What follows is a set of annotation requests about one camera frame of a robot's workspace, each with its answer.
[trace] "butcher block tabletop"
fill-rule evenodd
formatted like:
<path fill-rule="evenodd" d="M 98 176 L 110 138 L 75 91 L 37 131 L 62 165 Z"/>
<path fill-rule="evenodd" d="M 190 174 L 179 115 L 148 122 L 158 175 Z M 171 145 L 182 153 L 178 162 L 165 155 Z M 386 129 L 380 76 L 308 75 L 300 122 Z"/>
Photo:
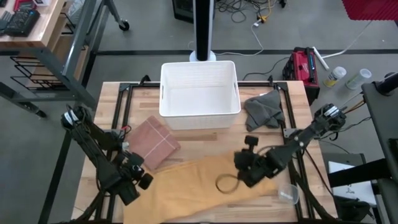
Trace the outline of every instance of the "butcher block tabletop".
<path fill-rule="evenodd" d="M 8 0 L 6 7 L 0 8 L 0 15 L 4 11 L 13 14 L 15 2 L 16 0 Z M 47 47 L 64 3 L 65 0 L 51 0 L 48 6 L 37 7 L 40 17 L 29 36 L 10 37 L 3 35 L 0 37 L 0 48 Z"/>
<path fill-rule="evenodd" d="M 118 97 L 119 82 L 104 82 L 99 96 L 98 107 L 95 113 L 94 122 L 102 129 L 111 129 L 111 124 Z M 306 128 L 312 121 L 310 106 L 308 105 L 304 85 L 301 81 L 289 81 L 290 100 L 292 102 L 295 122 L 298 128 Z M 271 87 L 239 87 L 241 104 L 248 98 L 258 96 L 261 93 L 271 91 Z M 121 127 L 126 96 L 123 96 L 121 114 L 119 116 L 118 128 Z M 289 117 L 283 92 L 281 92 L 282 108 L 284 110 L 287 127 L 289 128 Z M 162 124 L 165 121 L 159 115 L 159 89 L 158 88 L 135 88 L 133 92 L 129 122 L 132 129 L 139 126 L 148 117 L 155 116 Z M 229 129 L 201 129 L 188 131 L 170 131 L 179 141 L 181 149 L 168 157 L 160 167 L 177 164 L 193 159 L 200 159 L 205 156 L 218 155 L 227 151 L 240 151 L 246 147 L 244 138 L 248 134 L 245 128 L 247 113 L 244 109 L 236 118 L 234 124 Z M 269 129 L 265 126 L 260 127 L 251 135 L 259 137 L 259 146 L 283 144 L 283 137 L 280 129 Z M 309 153 L 314 158 L 315 163 L 320 169 L 323 178 L 327 181 L 325 165 L 318 141 L 312 141 L 307 147 Z M 322 184 L 321 178 L 315 170 L 308 156 L 304 156 L 305 170 L 307 171 L 308 183 L 311 191 L 316 196 L 321 205 L 334 217 L 336 208 L 331 195 Z M 98 193 L 95 181 L 95 167 L 86 157 L 81 173 L 80 184 L 75 200 L 75 207 L 72 218 L 79 217 L 89 206 L 91 201 Z M 277 185 L 289 184 L 289 172 L 284 170 L 277 177 L 273 178 Z M 103 217 L 106 217 L 108 199 L 105 198 L 103 207 Z M 308 217 L 304 195 L 300 192 L 300 203 L 304 217 Z M 119 197 L 114 206 L 113 222 L 122 223 L 123 203 Z M 265 223 L 265 222 L 294 222 L 297 221 L 296 212 L 292 204 L 281 201 L 277 196 L 277 191 L 269 196 L 262 196 L 254 200 L 236 202 L 229 205 L 222 205 L 199 212 L 190 217 L 170 220 L 173 223 Z"/>

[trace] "wheel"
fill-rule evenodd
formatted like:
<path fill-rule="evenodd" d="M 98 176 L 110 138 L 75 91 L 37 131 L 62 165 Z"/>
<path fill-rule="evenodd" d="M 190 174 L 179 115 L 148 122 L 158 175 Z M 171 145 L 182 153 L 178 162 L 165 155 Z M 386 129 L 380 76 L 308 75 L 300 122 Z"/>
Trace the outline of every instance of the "wheel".
<path fill-rule="evenodd" d="M 128 22 L 128 21 L 122 21 L 122 23 L 123 23 L 124 27 L 123 27 L 123 26 L 121 26 L 121 25 L 119 25 L 119 28 L 120 28 L 121 30 L 123 30 L 123 31 L 127 31 L 127 30 L 129 30 L 129 29 L 130 29 L 130 24 L 129 24 L 129 22 Z"/>
<path fill-rule="evenodd" d="M 43 111 L 39 110 L 36 115 L 40 118 L 47 118 L 47 114 L 45 114 Z"/>

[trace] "bottle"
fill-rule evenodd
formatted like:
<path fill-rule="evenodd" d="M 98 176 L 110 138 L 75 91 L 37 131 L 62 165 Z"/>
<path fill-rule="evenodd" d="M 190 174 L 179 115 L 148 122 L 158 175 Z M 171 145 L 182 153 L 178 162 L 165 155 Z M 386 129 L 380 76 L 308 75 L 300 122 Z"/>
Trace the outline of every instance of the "bottle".
<path fill-rule="evenodd" d="M 336 85 L 338 80 L 341 80 L 345 75 L 347 74 L 347 71 L 343 67 L 336 67 L 331 71 L 331 73 L 328 75 L 328 78 L 323 81 L 323 84 L 327 87 L 333 87 Z"/>
<path fill-rule="evenodd" d="M 371 71 L 362 68 L 353 78 L 346 82 L 347 88 L 355 90 L 372 77 Z"/>

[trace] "concrete floor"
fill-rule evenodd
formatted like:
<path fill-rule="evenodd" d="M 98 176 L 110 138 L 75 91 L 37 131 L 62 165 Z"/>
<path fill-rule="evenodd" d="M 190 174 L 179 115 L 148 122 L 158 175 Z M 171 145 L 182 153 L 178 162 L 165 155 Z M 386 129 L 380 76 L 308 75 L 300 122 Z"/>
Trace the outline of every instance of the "concrete floor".
<path fill-rule="evenodd" d="M 120 15 L 129 20 L 131 31 L 122 33 L 109 17 L 100 50 L 186 50 L 193 40 L 191 24 L 173 17 L 171 1 L 116 1 Z M 245 11 L 247 20 L 235 24 L 228 13 L 216 13 L 214 21 L 213 49 L 258 49 L 250 26 L 255 21 L 251 11 Z M 343 49 L 366 25 L 366 21 L 351 21 L 346 16 L 341 1 L 299 0 L 289 1 L 285 9 L 278 5 L 272 10 L 269 20 L 256 29 L 265 49 L 293 49 L 316 46 L 319 49 Z M 373 22 L 353 49 L 396 49 L 398 27 L 394 22 Z M 238 79 L 248 72 L 266 72 L 273 64 L 287 55 L 258 55 L 242 57 L 225 55 L 219 60 L 232 60 L 236 64 Z M 88 84 L 88 91 L 98 98 L 102 82 L 138 81 L 143 75 L 159 80 L 160 67 L 165 62 L 184 62 L 187 56 L 101 56 L 97 57 Z M 372 80 L 381 79 L 386 73 L 396 71 L 398 55 L 343 55 L 327 60 L 331 68 L 343 66 L 347 77 L 334 88 L 321 85 L 321 95 L 312 105 L 312 111 L 325 103 L 340 105 L 357 91 L 349 91 L 344 81 L 360 68 L 373 72 Z M 17 75 L 11 60 L 0 58 L 0 81 L 16 90 L 23 89 L 13 83 L 9 76 Z M 318 65 L 318 77 L 323 80 L 328 72 Z M 272 73 L 281 79 L 284 62 Z M 250 80 L 267 77 L 253 76 Z M 60 115 L 65 111 L 65 102 L 38 103 L 49 119 L 37 119 L 10 102 L 0 98 L 0 222 L 37 222 L 58 157 L 64 130 Z M 347 123 L 356 123 L 369 116 L 364 106 L 348 116 Z M 368 161 L 383 157 L 371 121 L 341 134 L 337 144 L 352 153 L 362 152 Z M 323 152 L 341 152 L 321 142 Z M 50 222 L 70 218 L 83 165 L 83 153 L 72 144 L 65 166 Z"/>

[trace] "white storage bin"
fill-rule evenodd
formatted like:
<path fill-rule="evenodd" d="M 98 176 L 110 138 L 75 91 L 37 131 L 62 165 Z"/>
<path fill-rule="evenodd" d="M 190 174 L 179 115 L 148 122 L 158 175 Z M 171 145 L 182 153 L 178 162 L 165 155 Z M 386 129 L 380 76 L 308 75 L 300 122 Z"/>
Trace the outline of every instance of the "white storage bin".
<path fill-rule="evenodd" d="M 159 113 L 171 129 L 228 128 L 240 111 L 233 62 L 163 64 Z"/>

